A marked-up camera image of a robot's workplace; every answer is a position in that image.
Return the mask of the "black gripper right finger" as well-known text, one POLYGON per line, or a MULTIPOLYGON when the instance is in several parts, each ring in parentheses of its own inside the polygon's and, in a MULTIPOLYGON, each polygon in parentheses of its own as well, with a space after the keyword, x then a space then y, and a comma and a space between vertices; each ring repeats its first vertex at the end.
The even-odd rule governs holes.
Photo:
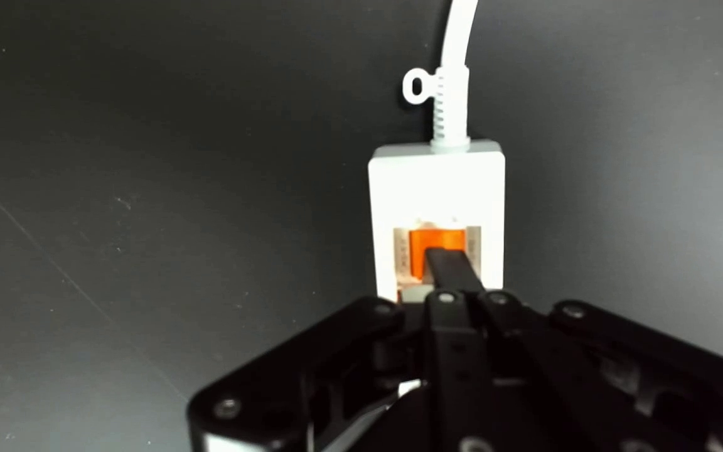
POLYGON ((437 440, 477 452, 723 452, 723 357, 588 302, 540 313, 426 253, 437 440))

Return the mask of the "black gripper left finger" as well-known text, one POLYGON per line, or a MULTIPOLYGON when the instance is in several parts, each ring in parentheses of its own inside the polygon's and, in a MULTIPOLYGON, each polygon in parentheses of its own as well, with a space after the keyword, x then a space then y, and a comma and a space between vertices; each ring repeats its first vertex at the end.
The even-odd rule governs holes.
POLYGON ((226 377, 189 407, 191 452, 326 452, 354 447, 422 378, 419 304, 356 299, 226 377))

